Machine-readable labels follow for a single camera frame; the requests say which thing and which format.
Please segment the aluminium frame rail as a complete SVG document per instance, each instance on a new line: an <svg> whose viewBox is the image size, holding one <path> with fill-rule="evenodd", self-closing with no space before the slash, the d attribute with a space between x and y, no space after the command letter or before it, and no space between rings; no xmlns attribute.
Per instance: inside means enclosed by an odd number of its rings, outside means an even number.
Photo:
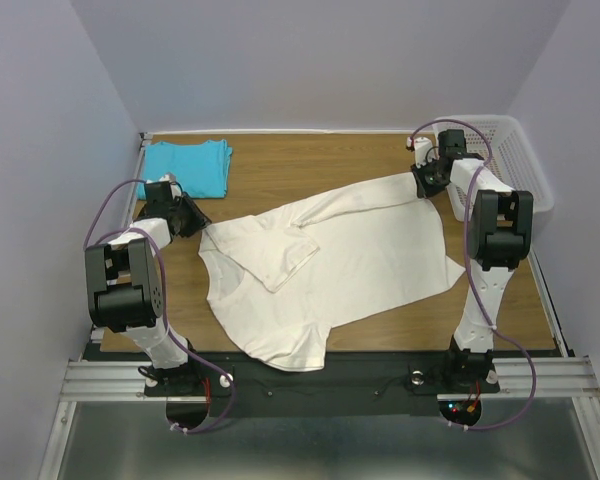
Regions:
<svg viewBox="0 0 600 480"><path fill-rule="evenodd" d="M575 359L507 357L498 345L498 386L469 380L450 390L443 356L462 317L468 285L446 258L460 262L462 229L444 196L427 206L430 221L408 221L412 196L346 229L341 214L302 213L292 225L327 227L336 247L363 249L343 269L323 253L319 271L294 291L301 269L281 271L263 235L247 249L256 266L227 255L230 284L215 286L201 236L177 239L162 257L172 328L208 364L231 374L213 379L197 403L147 399L142 357L71 369L83 389L69 418L62 479L592 479L593 450L566 393L596 393L591 366ZM272 273L273 279L266 280ZM376 312L375 301L427 279L453 287ZM220 332L211 301L245 306L265 284L285 304L300 301L328 315L317 332L322 368L287 372Z"/></svg>

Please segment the white t-shirt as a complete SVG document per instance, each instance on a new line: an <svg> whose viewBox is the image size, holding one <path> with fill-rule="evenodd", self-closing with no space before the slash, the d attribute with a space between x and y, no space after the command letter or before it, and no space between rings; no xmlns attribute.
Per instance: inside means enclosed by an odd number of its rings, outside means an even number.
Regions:
<svg viewBox="0 0 600 480"><path fill-rule="evenodd" d="M444 293L464 272L410 173L213 224L199 254L230 340L288 372L321 369L332 329Z"/></svg>

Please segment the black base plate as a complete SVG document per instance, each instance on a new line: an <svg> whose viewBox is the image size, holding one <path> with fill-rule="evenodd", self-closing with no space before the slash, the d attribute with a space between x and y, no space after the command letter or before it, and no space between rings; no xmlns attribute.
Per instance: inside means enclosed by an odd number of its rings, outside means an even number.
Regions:
<svg viewBox="0 0 600 480"><path fill-rule="evenodd" d="M337 417L366 415L452 417L475 415L494 382L448 389L441 381L446 352L335 352L323 369L285 372L243 354L207 354L199 362L208 394L164 398L169 420Z"/></svg>

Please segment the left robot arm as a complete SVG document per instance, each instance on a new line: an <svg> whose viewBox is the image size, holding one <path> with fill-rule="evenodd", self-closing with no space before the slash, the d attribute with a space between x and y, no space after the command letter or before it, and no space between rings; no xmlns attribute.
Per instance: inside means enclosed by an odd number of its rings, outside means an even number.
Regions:
<svg viewBox="0 0 600 480"><path fill-rule="evenodd" d="M166 319L166 274L156 256L211 219L174 178L142 184L145 204L136 219L84 245L89 315L94 326L126 337L148 356L150 364L138 368L147 396L208 394L210 380L189 356L191 342Z"/></svg>

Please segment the white plastic basket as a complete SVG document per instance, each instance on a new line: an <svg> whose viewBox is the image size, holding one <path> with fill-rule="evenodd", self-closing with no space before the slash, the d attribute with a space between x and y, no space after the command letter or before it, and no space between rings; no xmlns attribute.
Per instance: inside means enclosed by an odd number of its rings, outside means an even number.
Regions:
<svg viewBox="0 0 600 480"><path fill-rule="evenodd" d="M507 115L457 115L453 118L480 130L489 140L493 160L488 168L502 182L516 190L526 190L534 197L534 222L546 223L554 207L550 186L519 122ZM451 122L436 123L431 127L437 136L447 129L463 129L468 152L477 153L485 160L488 151L484 141L471 129ZM456 220L462 222L465 194L456 187L447 188Z"/></svg>

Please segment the folded blue t-shirt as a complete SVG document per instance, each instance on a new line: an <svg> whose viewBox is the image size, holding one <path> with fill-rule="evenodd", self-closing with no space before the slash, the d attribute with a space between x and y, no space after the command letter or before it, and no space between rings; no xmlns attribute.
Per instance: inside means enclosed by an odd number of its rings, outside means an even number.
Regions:
<svg viewBox="0 0 600 480"><path fill-rule="evenodd" d="M208 140L197 145L160 141L145 149L142 179L158 181L166 174L173 174L192 198L224 198L228 193L232 154L226 140Z"/></svg>

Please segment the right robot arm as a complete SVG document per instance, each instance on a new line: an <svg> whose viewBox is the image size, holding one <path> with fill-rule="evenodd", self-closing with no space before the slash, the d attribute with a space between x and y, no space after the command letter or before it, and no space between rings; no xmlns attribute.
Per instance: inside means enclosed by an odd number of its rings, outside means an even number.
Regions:
<svg viewBox="0 0 600 480"><path fill-rule="evenodd" d="M431 198L453 186L465 195L464 264L469 290L462 318L440 366L446 388L494 382L494 338L505 288L530 251L533 195L515 190L467 150L464 131L447 129L436 143L412 135L417 196Z"/></svg>

